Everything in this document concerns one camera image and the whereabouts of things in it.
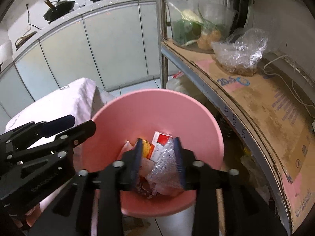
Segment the shelf post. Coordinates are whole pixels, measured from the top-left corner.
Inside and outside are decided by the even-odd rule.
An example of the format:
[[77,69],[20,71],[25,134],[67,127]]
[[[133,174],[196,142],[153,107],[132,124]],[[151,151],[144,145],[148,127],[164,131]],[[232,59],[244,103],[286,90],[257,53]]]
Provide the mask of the shelf post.
[[159,49],[159,62],[160,62],[160,78],[161,87],[166,89],[168,80],[169,67],[168,60],[161,52],[161,42],[167,40],[167,26],[166,26],[166,0],[156,0],[157,11],[157,36],[158,36],[158,49]]

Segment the bubble wrap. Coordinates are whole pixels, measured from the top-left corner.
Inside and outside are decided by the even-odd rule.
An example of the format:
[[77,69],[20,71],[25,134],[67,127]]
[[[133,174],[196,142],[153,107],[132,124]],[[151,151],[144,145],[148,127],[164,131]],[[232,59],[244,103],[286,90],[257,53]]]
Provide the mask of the bubble wrap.
[[251,28],[235,43],[213,42],[212,48],[217,60],[226,67],[256,68],[267,48],[267,42],[264,30]]
[[155,183],[161,187],[182,188],[177,172],[174,141],[172,138],[169,138],[160,152],[158,161],[154,165],[151,173],[147,175],[146,179],[150,184]]

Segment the white cabinet door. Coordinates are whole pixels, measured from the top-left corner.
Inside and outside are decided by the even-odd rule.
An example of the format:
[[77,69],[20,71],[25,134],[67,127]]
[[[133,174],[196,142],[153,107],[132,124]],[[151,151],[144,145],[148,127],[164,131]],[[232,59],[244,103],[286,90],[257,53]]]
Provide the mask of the white cabinet door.
[[0,90],[0,103],[11,118],[34,102],[14,66],[0,78]]
[[137,3],[91,15],[84,21],[106,88],[147,76]]
[[0,135],[4,133],[5,126],[10,120],[9,115],[5,112],[3,107],[0,105]]
[[30,94],[35,100],[58,89],[39,43],[15,63]]
[[82,77],[92,79],[98,87],[103,87],[82,20],[44,39],[41,45],[60,87]]
[[[159,75],[158,25],[155,3],[140,4],[140,13],[149,75]],[[169,61],[169,73],[175,71],[178,71],[177,67]]]

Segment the cardboard box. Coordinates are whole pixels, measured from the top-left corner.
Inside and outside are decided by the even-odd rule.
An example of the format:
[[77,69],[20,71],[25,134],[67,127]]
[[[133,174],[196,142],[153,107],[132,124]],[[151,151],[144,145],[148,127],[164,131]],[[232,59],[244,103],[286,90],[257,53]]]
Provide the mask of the cardboard box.
[[[315,203],[314,121],[292,95],[279,76],[265,75],[263,59],[252,77],[231,75],[221,69],[212,54],[196,53],[163,42],[217,95],[253,138],[270,166],[294,232]],[[272,64],[291,86],[292,80]],[[306,104],[311,100],[296,84],[296,92]]]

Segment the electrical cord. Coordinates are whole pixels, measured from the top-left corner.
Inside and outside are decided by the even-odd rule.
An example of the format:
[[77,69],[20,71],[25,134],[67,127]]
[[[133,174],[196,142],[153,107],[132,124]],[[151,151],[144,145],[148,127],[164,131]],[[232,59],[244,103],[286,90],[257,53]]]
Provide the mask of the electrical cord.
[[296,92],[296,90],[295,90],[295,88],[294,88],[294,86],[293,86],[293,80],[292,80],[292,89],[293,89],[293,91],[294,91],[295,94],[293,93],[293,91],[291,90],[291,88],[290,88],[289,85],[285,82],[285,80],[283,79],[283,77],[282,77],[281,75],[276,74],[276,73],[267,73],[267,72],[265,71],[266,66],[268,66],[269,64],[271,64],[271,63],[273,63],[273,62],[275,62],[275,61],[277,61],[278,59],[283,58],[283,57],[289,57],[289,58],[291,58],[289,55],[282,55],[282,56],[280,56],[280,57],[278,57],[278,58],[276,58],[276,59],[274,59],[274,60],[268,62],[267,64],[265,64],[265,66],[264,66],[264,68],[263,68],[264,73],[265,73],[266,75],[277,75],[277,76],[279,76],[279,77],[283,80],[283,82],[286,84],[286,86],[289,88],[289,90],[291,91],[291,93],[292,93],[292,95],[294,96],[294,98],[295,98],[300,104],[302,104],[302,105],[305,107],[305,109],[306,109],[306,111],[308,112],[308,114],[310,115],[310,117],[313,118],[313,119],[315,119],[315,116],[312,116],[311,113],[310,113],[310,111],[309,111],[308,108],[307,108],[307,106],[311,106],[311,107],[313,107],[313,108],[315,109],[315,106],[314,106],[314,105],[310,105],[310,104],[305,104],[305,103],[302,101],[302,99],[301,99],[300,96],[297,94],[297,92]]
[[32,24],[30,23],[30,12],[29,12],[29,10],[28,10],[28,4],[26,4],[25,6],[26,6],[26,8],[27,8],[27,22],[28,22],[28,24],[29,24],[30,26],[32,26],[32,27],[36,27],[37,29],[41,30],[41,28],[39,28],[39,27],[37,27],[37,26],[35,26],[35,25],[32,25]]

